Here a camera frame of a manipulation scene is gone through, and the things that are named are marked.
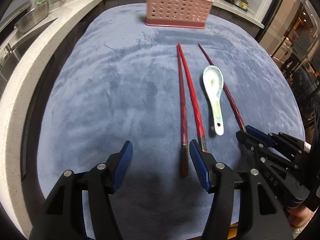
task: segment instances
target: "basket base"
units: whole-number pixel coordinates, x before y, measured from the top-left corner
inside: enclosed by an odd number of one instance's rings
[[[205,23],[199,23],[199,22],[157,20],[157,19],[146,18],[146,25],[148,25],[148,26],[163,26],[163,27],[180,27],[180,28],[204,29],[204,24]]]

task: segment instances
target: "person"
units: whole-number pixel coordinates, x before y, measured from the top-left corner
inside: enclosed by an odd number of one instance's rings
[[[291,71],[298,65],[298,63],[306,57],[308,53],[308,49],[311,46],[311,41],[310,41],[311,33],[312,33],[312,30],[309,30],[309,32],[306,32],[306,31],[301,32],[299,37],[292,44],[292,53],[290,57],[280,67],[281,71],[285,70],[286,74],[287,73],[290,74]]]

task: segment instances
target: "white stone countertop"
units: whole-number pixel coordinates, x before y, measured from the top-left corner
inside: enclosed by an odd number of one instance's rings
[[[8,216],[26,237],[31,232],[31,222],[25,206],[20,174],[21,138],[25,117],[32,94],[49,59],[72,28],[103,0],[67,0],[50,5],[49,16],[30,30],[56,19],[32,43],[14,70],[0,101],[0,201]],[[249,14],[224,1],[214,1],[214,6],[241,16],[263,28]],[[25,35],[13,31],[4,45],[14,45]]]

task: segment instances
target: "chopstick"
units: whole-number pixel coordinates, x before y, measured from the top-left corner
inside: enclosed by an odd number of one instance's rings
[[[204,49],[202,48],[202,46],[198,43],[198,46],[199,48],[201,49],[202,53],[204,54],[204,56],[207,58],[208,62],[210,65],[214,65],[212,60],[209,58],[208,54],[204,51]],[[239,113],[239,109],[238,107],[236,106],[236,103],[235,101],[233,100],[233,97],[231,96],[231,93],[230,93],[230,90],[228,89],[226,83],[224,82],[223,83],[223,90],[224,92],[226,93],[227,95],[227,98],[229,100],[229,103],[231,105],[231,108],[232,108],[232,111],[236,117],[236,120],[237,120],[237,123],[240,127],[240,130],[244,131],[244,132],[247,132],[246,129],[245,129],[245,125],[244,125],[244,122],[243,122],[243,119]]]
[[[182,47],[181,47],[180,43],[178,43],[177,47],[178,47],[178,49],[180,51],[180,56],[181,56],[181,59],[182,59],[184,70],[186,72],[186,77],[187,77],[187,81],[188,81],[188,87],[189,87],[189,91],[190,91],[191,102],[192,102],[193,111],[194,111],[195,119],[196,119],[196,127],[197,127],[199,145],[201,146],[201,148],[202,148],[202,150],[204,152],[207,152],[207,145],[206,145],[206,142],[205,142],[204,129],[203,129],[203,126],[202,126],[202,119],[201,119],[201,114],[200,114],[200,110],[199,110],[199,105],[198,105],[198,102],[197,102],[197,96],[196,96],[195,88],[193,87],[193,83],[192,83],[191,75],[190,75],[190,72],[189,72],[189,68],[188,68],[186,59],[184,57],[184,54],[183,54]]]
[[[177,46],[178,71],[179,71],[179,89],[180,89],[180,118],[181,118],[181,176],[189,175],[189,147],[188,147],[188,126],[187,126],[187,109],[186,98],[184,95],[183,74],[181,66],[181,55]]]

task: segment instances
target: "green pattern on spoon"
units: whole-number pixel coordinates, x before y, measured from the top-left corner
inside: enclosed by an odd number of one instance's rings
[[[223,76],[216,66],[207,66],[203,72],[203,83],[208,95],[214,119],[216,134],[224,133],[222,113],[220,107],[220,96],[223,89]]]

